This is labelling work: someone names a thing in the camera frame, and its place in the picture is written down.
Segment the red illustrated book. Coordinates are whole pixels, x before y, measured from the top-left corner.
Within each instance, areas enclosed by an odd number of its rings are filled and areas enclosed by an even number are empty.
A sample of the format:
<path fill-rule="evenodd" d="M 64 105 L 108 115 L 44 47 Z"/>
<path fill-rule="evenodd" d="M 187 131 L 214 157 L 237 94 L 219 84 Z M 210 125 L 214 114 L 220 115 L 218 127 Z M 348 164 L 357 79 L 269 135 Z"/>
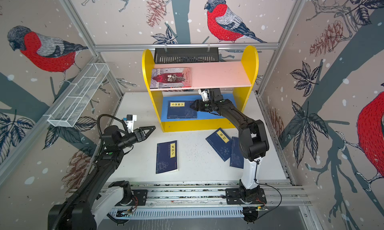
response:
<path fill-rule="evenodd" d="M 154 68 L 150 89 L 185 88 L 192 86 L 190 68 Z"/>

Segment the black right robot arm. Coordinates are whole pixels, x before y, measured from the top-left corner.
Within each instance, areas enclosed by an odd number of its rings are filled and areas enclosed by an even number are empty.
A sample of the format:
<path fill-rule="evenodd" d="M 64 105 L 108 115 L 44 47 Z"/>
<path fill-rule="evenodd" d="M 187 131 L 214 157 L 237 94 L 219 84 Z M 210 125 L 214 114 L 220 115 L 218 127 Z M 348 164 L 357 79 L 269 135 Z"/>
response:
<path fill-rule="evenodd" d="M 239 150 L 244 157 L 243 175 L 240 180 L 240 199 L 245 204 L 266 203 L 264 190 L 258 183 L 258 168 L 269 150 L 266 128 L 261 120 L 253 120 L 238 110 L 220 89 L 200 89 L 201 100 L 195 100 L 191 109 L 222 116 L 238 130 Z"/>

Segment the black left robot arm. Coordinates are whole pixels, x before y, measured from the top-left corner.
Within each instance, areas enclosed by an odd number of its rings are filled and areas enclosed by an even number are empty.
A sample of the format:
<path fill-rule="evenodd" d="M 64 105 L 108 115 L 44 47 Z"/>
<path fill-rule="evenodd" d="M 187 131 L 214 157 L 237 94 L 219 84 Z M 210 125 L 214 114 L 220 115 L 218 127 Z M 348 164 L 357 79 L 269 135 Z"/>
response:
<path fill-rule="evenodd" d="M 117 225 L 125 225 L 128 221 L 114 218 L 110 214 L 111 209 L 116 204 L 127 206 L 133 203 L 133 209 L 136 210 L 139 205 L 128 181 L 111 183 L 109 186 L 113 191 L 110 194 L 101 195 L 100 192 L 127 155 L 124 150 L 127 147 L 133 149 L 136 143 L 148 139 L 156 127 L 139 127 L 128 132 L 127 125 L 121 120 L 123 129 L 111 125 L 102 130 L 100 121 L 103 117 L 116 119 L 108 114 L 101 114 L 97 118 L 101 144 L 99 154 L 92 163 L 94 168 L 63 204 L 51 208 L 48 213 L 49 230 L 96 230 L 105 217 Z"/>

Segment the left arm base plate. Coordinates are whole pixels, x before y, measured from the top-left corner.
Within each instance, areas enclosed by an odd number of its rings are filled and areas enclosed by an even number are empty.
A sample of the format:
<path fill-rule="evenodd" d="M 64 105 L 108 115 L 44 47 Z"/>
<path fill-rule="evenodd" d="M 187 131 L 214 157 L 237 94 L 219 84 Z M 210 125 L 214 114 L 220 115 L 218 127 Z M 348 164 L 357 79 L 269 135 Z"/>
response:
<path fill-rule="evenodd" d="M 147 202 L 147 190 L 132 190 L 132 196 L 128 199 L 122 199 L 119 206 L 145 206 Z"/>

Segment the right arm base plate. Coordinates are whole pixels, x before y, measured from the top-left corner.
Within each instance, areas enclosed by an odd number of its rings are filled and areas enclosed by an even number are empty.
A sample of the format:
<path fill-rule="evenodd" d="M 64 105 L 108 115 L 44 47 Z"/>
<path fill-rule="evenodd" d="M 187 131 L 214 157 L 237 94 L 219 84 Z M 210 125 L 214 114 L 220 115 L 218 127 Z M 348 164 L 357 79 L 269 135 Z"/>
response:
<path fill-rule="evenodd" d="M 262 188 L 252 190 L 244 188 L 226 189 L 225 199 L 228 205 L 266 205 L 266 195 Z"/>

